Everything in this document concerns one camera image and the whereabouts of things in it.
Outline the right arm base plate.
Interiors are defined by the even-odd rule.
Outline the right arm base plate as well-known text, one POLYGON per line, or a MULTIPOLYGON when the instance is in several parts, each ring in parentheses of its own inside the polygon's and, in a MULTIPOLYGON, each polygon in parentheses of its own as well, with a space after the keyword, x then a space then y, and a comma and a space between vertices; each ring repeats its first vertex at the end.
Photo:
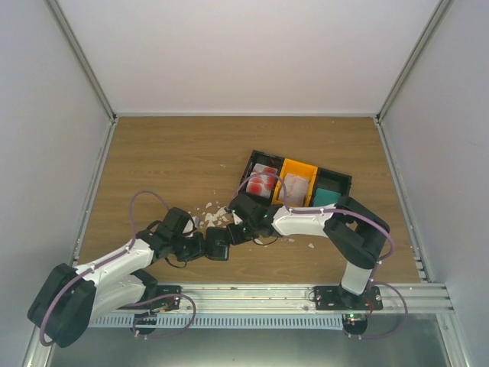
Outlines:
POLYGON ((360 295, 345 291, 339 285, 313 287, 317 310, 383 310, 379 287, 371 287, 360 295))

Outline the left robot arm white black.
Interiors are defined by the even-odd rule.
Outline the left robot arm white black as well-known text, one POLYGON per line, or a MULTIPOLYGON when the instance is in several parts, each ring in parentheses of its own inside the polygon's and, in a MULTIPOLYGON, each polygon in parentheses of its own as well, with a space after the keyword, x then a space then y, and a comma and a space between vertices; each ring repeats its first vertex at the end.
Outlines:
POLYGON ((196 220, 176 207, 162 220, 134 232, 121 248, 84 265, 62 263, 48 275, 28 310, 39 329, 42 346, 66 347, 90 322, 117 309, 133 309, 144 317, 175 310, 179 295, 162 294, 146 268, 175 256, 182 265, 204 256, 205 236, 196 220))

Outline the black card holder wallet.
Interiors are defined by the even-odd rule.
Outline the black card holder wallet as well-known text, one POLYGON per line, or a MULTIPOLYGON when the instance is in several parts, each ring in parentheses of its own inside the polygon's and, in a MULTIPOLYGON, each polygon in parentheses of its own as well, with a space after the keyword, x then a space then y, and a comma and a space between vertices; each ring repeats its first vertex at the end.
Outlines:
POLYGON ((206 229, 205 256, 213 261, 227 261, 230 238, 226 228, 209 227, 206 229))

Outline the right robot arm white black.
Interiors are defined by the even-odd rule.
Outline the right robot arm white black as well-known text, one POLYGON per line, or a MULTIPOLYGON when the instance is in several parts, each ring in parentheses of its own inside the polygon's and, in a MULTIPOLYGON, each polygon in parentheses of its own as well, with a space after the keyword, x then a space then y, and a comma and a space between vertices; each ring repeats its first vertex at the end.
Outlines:
POLYGON ((228 227, 231 244, 258 237, 311 235, 329 239, 347 261, 336 297, 346 309, 364 303, 368 286, 386 242, 394 251, 390 227, 357 200, 342 196, 336 203, 317 207, 286 204, 265 206, 240 193, 228 205, 234 223, 228 227))

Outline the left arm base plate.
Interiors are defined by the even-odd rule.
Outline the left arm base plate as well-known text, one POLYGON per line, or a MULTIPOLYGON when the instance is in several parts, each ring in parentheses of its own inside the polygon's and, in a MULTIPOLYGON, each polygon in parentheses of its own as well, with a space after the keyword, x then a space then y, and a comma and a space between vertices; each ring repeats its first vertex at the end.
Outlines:
POLYGON ((146 310, 149 313, 178 310, 180 308, 181 290, 179 285, 159 284, 152 291, 144 292, 139 303, 146 301, 146 304, 123 306, 121 310, 146 310))

